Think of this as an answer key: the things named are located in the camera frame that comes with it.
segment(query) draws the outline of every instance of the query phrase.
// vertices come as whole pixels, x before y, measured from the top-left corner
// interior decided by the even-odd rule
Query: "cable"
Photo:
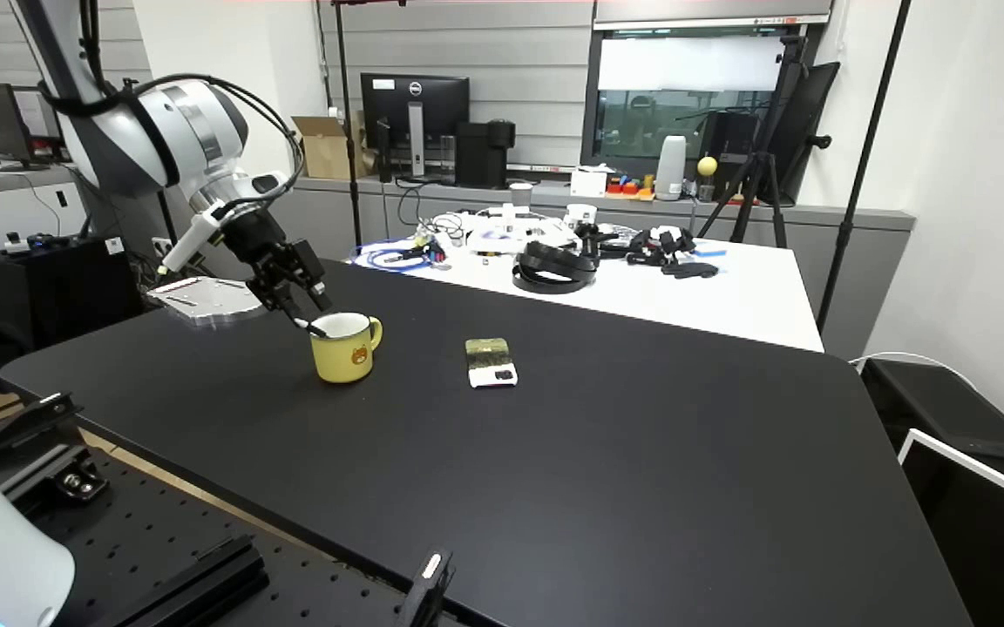
[[[406,212],[400,212],[400,205],[406,205],[408,197],[417,197],[417,193],[416,193],[416,187],[406,187],[406,193],[400,193],[400,198],[399,198],[399,223],[400,223],[400,226],[416,226],[416,223],[408,223]]]
[[[392,240],[392,204],[386,204],[386,186],[380,186],[385,197],[385,237]]]
[[[157,193],[157,205],[162,205],[162,220],[164,220],[164,234],[166,234],[166,240],[178,243],[175,212],[166,211],[164,193]]]

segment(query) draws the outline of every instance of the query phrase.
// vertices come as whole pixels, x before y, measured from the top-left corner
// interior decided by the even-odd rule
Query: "small card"
[[[516,387],[516,365],[505,340],[466,340],[466,379],[474,392]]]

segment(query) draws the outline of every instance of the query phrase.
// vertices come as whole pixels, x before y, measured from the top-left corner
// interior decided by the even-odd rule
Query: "metal pole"
[[[836,297],[836,282],[839,282],[839,272],[844,272],[844,259],[846,259],[846,243],[852,243],[852,232],[855,232],[855,212],[859,212],[859,198],[860,198],[860,187],[864,187],[864,172],[872,169],[872,153],[874,153],[874,142],[878,142],[878,127],[881,127],[887,99],[889,99],[889,86],[893,86],[896,56],[901,56],[901,47],[905,38],[910,10],[915,10],[915,0],[901,0],[893,38],[889,38],[889,54],[887,54],[887,67],[881,67],[881,79],[878,79],[872,127],[864,128],[864,142],[860,142],[860,157],[859,157],[846,212],[844,212],[839,234],[836,234],[836,254],[829,262],[824,299],[821,299],[821,316],[817,316],[821,333],[824,333],[824,324],[829,316],[829,304]]]
[[[338,79],[342,79],[342,128],[348,134],[348,197],[355,223],[355,254],[364,250],[364,215],[358,215],[358,172],[355,172],[355,128],[351,128],[351,77],[348,77],[348,47],[342,41],[342,3],[334,6],[334,38],[338,38]]]

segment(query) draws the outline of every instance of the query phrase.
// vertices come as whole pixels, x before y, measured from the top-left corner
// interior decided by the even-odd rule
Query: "white wall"
[[[214,74],[281,117],[327,109],[314,0],[135,0],[152,77]],[[243,172],[281,172],[281,141],[251,119]]]
[[[943,359],[1004,407],[1004,0],[937,3],[955,30],[932,47],[958,56],[944,67],[948,91],[915,112],[932,138],[922,223],[868,349]]]
[[[836,0],[832,26],[821,48],[821,63],[844,63],[824,112],[821,134],[832,138],[829,150],[817,150],[802,204],[846,205],[860,141],[874,104],[889,32],[901,0]],[[958,0],[915,0],[910,32],[896,63],[896,91],[887,104],[874,162],[864,182],[860,205],[910,211],[917,205],[917,172],[932,150],[932,109],[948,93],[948,63],[964,48]]]

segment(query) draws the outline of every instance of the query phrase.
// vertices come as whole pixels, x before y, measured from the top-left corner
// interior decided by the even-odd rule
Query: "mug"
[[[314,365],[326,383],[355,383],[374,369],[385,345],[385,321],[364,313],[327,313],[310,324]]]

